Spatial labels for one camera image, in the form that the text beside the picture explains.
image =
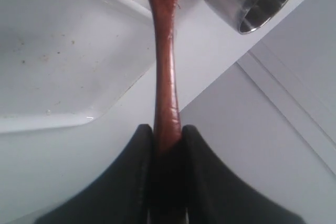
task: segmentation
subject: sink basin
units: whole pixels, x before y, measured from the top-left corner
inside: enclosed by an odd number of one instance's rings
[[[0,0],[0,133],[102,116],[154,63],[133,0]]]

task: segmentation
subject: white countertop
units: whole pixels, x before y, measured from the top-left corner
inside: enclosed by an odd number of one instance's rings
[[[302,1],[290,0],[266,26],[241,36],[202,0],[180,0],[175,27],[180,109]],[[0,135],[0,223],[63,201],[91,183],[139,124],[152,124],[154,94],[152,66],[105,115],[88,124]]]

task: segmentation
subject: white sink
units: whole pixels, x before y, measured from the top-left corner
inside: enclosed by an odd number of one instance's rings
[[[154,63],[133,0],[0,0],[0,133],[88,123]]]

